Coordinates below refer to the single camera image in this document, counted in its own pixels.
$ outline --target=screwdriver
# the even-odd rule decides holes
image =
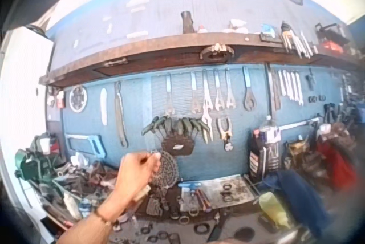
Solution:
[[[185,134],[187,136],[191,136],[192,132],[193,132],[193,125],[190,122],[190,120],[187,117],[183,117],[182,123],[184,124],[184,127],[185,127],[185,131],[186,131]]]
[[[151,131],[153,134],[156,134],[156,131],[153,127],[155,126],[155,122],[157,122],[158,119],[159,119],[158,116],[154,117],[152,122],[150,124],[148,124],[145,128],[143,128],[143,130],[141,132],[142,136],[144,136],[149,131]],[[162,139],[160,138],[160,136],[159,135],[156,135],[156,136],[162,142]]]
[[[206,197],[206,194],[201,189],[197,189],[195,191],[195,193],[196,193],[199,205],[203,209],[203,211],[206,213],[212,211],[212,205],[210,204],[210,201]]]
[[[166,136],[172,135],[172,119],[168,117],[165,121]]]
[[[183,125],[183,120],[182,119],[178,119],[177,120],[177,134],[178,135],[183,135],[184,134],[184,125]]]
[[[153,128],[154,128],[154,129],[159,130],[159,132],[160,132],[160,134],[161,134],[161,136],[162,136],[162,137],[164,137],[164,135],[162,135],[161,130],[160,130],[160,127],[161,127],[162,125],[165,125],[165,121],[166,121],[166,119],[167,119],[167,117],[166,117],[166,116],[163,116],[163,117],[159,118],[159,119],[155,122],[155,124],[154,124],[154,126],[153,126]]]
[[[199,132],[201,132],[201,125],[200,123],[198,123],[198,121],[194,118],[191,118],[190,119],[190,122],[192,123],[193,125],[193,128],[196,129],[196,134],[195,134],[195,137],[193,138],[193,140],[196,139],[196,136],[198,135]]]

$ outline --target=green vise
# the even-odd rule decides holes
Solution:
[[[15,176],[23,180],[51,181],[54,168],[51,156],[44,156],[39,152],[30,152],[19,149],[15,154]]]

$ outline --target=metal rod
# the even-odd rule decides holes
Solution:
[[[292,129],[292,128],[295,128],[298,126],[308,125],[309,123],[314,123],[316,121],[319,121],[319,117],[315,117],[310,120],[300,121],[298,123],[286,124],[286,125],[280,126],[279,129],[280,129],[280,131],[284,131],[284,130]]]

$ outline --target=blue wall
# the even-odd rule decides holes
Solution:
[[[257,101],[257,107],[253,112],[244,110],[243,99],[246,92],[242,66],[217,66],[204,67],[208,70],[208,83],[210,95],[214,102],[216,89],[214,83],[213,69],[220,71],[220,83],[224,99],[226,100],[226,79],[224,69],[230,68],[233,94],[237,102],[237,108],[224,111],[212,111],[213,118],[213,138],[214,142],[206,145],[201,137],[196,138],[196,146],[191,156],[178,157],[177,161],[180,168],[180,175],[185,180],[209,179],[222,177],[231,174],[247,172],[248,152],[246,141],[248,134],[254,127],[259,126],[265,116],[269,114],[268,91],[266,89],[265,70],[263,65],[248,65],[252,89]],[[328,70],[324,68],[313,68],[313,74],[317,80],[315,91],[310,92],[305,82],[305,75],[309,74],[307,67],[293,66],[274,66],[275,69],[297,70],[301,76],[302,90],[305,105],[300,107],[296,102],[281,98],[282,109],[277,112],[277,124],[284,125],[306,120],[318,112],[323,114],[324,103],[309,104],[307,98],[310,95],[326,95],[325,103],[339,103],[340,94],[338,80],[331,77]],[[113,78],[86,84],[88,102],[83,112],[74,113],[68,106],[63,110],[64,130],[71,134],[102,136],[103,144],[107,151],[106,163],[118,167],[121,157],[127,152],[142,149],[159,149],[159,140],[149,133],[141,135],[141,130],[154,116],[162,116],[166,105],[166,81],[165,75],[172,74],[172,97],[175,108],[175,115],[179,118],[200,117],[201,114],[194,115],[190,111],[191,105],[191,80],[190,70],[169,70],[151,74],[137,74]],[[203,85],[202,68],[194,68],[197,76],[197,93],[202,104]],[[121,80],[122,96],[124,106],[125,124],[127,126],[127,139],[129,148],[123,148],[117,136],[115,111],[114,111],[114,86],[113,81]],[[104,126],[100,115],[100,91],[102,88],[107,90],[108,102],[108,124]],[[219,138],[215,119],[217,117],[229,116],[233,124],[232,143],[234,149],[231,152],[223,150],[223,142]],[[299,127],[293,131],[283,131],[283,141],[293,141],[298,134],[303,137],[307,135],[309,127]],[[87,143],[74,143],[73,147],[79,150],[90,152]]]
[[[126,35],[137,31],[148,31],[148,36],[139,39],[151,39],[161,36],[177,35],[182,32],[180,13],[184,10],[192,12],[194,26],[204,25],[211,32],[219,32],[228,28],[230,19],[247,21],[249,32],[260,32],[261,24],[280,27],[283,20],[288,21],[297,32],[302,29],[309,41],[317,42],[314,25],[328,25],[340,21],[328,11],[310,0],[304,0],[303,6],[290,0],[150,0],[145,10],[131,13],[126,7],[130,0],[93,0],[77,9],[58,24],[47,35],[55,41],[51,68],[59,68],[69,62],[87,55],[131,42]],[[112,32],[107,34],[109,25]],[[252,80],[253,92],[257,107],[247,112],[243,107],[245,83],[242,66],[229,65],[205,67],[208,70],[210,95],[215,100],[213,69],[220,70],[222,93],[226,99],[226,83],[224,69],[231,69],[232,86],[237,108],[235,110],[214,111],[213,119],[229,116],[233,123],[232,142],[234,150],[225,152],[223,142],[219,139],[216,124],[213,122],[214,142],[205,145],[201,136],[196,139],[196,146],[191,156],[178,157],[180,175],[185,180],[210,179],[231,174],[247,172],[248,152],[246,141],[249,132],[259,126],[269,114],[268,91],[265,71],[261,64],[248,65]],[[282,109],[277,113],[277,124],[284,125],[313,117],[323,113],[323,103],[309,104],[310,95],[324,94],[326,103],[338,103],[340,99],[338,81],[331,77],[329,70],[313,68],[317,80],[315,92],[309,92],[305,75],[307,67],[273,66],[273,68],[298,70],[301,75],[305,106],[282,98]],[[88,92],[88,103],[82,113],[76,114],[69,108],[63,110],[64,130],[71,134],[100,134],[107,151],[106,163],[115,167],[124,154],[141,149],[159,148],[159,141],[152,134],[141,136],[141,129],[154,116],[164,114],[166,103],[165,74],[172,74],[172,93],[175,107],[174,117],[191,116],[191,84],[190,70],[159,71],[148,74],[123,76],[85,84]],[[197,72],[199,99],[203,100],[202,68],[194,68]],[[114,111],[113,82],[121,80],[124,105],[125,124],[129,148],[121,147],[117,136]],[[102,125],[100,118],[100,91],[106,88],[108,93],[108,125]],[[308,127],[300,127],[283,132],[283,140],[295,140],[298,134],[305,136]],[[89,151],[88,144],[74,143],[79,150]]]

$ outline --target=spanner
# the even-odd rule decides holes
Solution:
[[[286,90],[284,86],[283,76],[281,74],[281,70],[278,71],[279,79],[280,79],[280,88],[281,88],[281,95],[286,96]]]
[[[221,92],[221,85],[219,82],[219,72],[217,69],[214,69],[214,78],[216,80],[216,90],[217,90],[217,96],[216,96],[216,110],[219,111],[220,108],[222,108],[222,110],[224,109],[224,102],[223,102],[223,97],[222,97],[222,92]]]
[[[206,75],[206,70],[203,70],[203,82],[204,82],[204,103],[203,103],[203,116],[201,121],[205,123],[210,129],[210,140],[213,141],[213,129],[212,129],[212,118],[208,114],[209,106],[213,110],[212,100],[210,99],[209,87],[208,87],[208,77]],[[208,144],[208,131],[203,130],[203,137],[206,144]]]
[[[208,74],[206,70],[203,70],[203,84],[204,84],[204,104],[206,104],[207,110],[213,110],[212,99],[210,98],[209,86],[208,86]]]
[[[227,90],[228,90],[226,106],[227,106],[227,109],[229,109],[231,107],[232,107],[232,109],[235,109],[236,100],[234,99],[233,92],[232,92],[229,69],[227,68],[225,71],[226,71],[226,81],[227,81]]]
[[[291,89],[291,81],[290,81],[290,74],[283,70],[284,79],[286,83],[287,95],[289,96],[289,100],[294,100],[293,90]]]
[[[195,72],[191,72],[192,76],[192,112],[193,114],[201,112],[201,106],[196,96],[196,77]]]
[[[299,102],[299,93],[298,93],[297,81],[295,80],[294,72],[291,72],[291,79],[293,80],[294,101]]]
[[[244,107],[247,111],[252,111],[256,107],[256,99],[253,95],[252,89],[251,89],[251,80],[249,75],[249,70],[247,67],[243,66],[244,71],[244,77],[245,77],[245,83],[246,83],[246,95],[244,99]]]
[[[303,92],[302,92],[301,78],[300,78],[298,72],[295,73],[295,76],[297,77],[297,85],[298,85],[298,92],[299,92],[299,105],[303,106],[304,105],[304,101],[303,101]]]
[[[166,75],[166,93],[167,93],[167,102],[166,102],[166,115],[170,116],[175,114],[175,109],[172,105],[172,94],[171,94],[171,75]]]

